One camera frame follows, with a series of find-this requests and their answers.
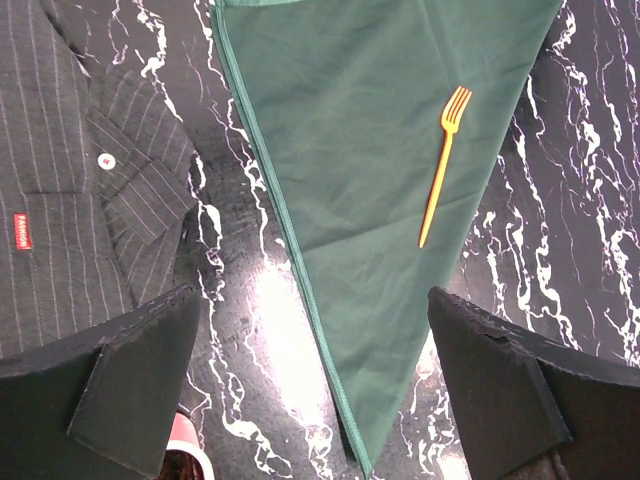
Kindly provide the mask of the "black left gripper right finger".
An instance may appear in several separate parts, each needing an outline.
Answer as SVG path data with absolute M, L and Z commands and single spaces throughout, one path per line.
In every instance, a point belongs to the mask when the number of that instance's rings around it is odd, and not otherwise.
M 638 369 L 440 287 L 428 316 L 472 478 L 638 478 Z

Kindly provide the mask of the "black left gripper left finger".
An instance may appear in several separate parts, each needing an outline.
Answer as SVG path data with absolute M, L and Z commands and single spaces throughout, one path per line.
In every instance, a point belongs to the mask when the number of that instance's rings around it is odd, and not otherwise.
M 157 478 L 199 311 L 184 285 L 2 359 L 2 478 Z

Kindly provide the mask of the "orange plastic fork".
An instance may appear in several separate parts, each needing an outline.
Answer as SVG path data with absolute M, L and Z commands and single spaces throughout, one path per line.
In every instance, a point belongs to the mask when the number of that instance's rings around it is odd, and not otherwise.
M 418 247 L 426 245 L 427 238 L 434 220 L 436 207 L 444 184 L 446 170 L 451 155 L 454 136 L 458 133 L 461 118 L 472 97 L 472 91 L 464 86 L 458 86 L 440 116 L 440 126 L 444 133 L 443 145 L 427 200 L 425 215 L 420 229 Z

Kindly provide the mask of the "green cloth napkin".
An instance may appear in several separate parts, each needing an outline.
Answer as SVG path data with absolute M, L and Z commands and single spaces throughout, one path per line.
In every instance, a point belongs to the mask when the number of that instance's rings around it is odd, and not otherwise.
M 218 1 L 216 47 L 370 475 L 556 1 Z M 472 97 L 418 247 L 454 91 Z

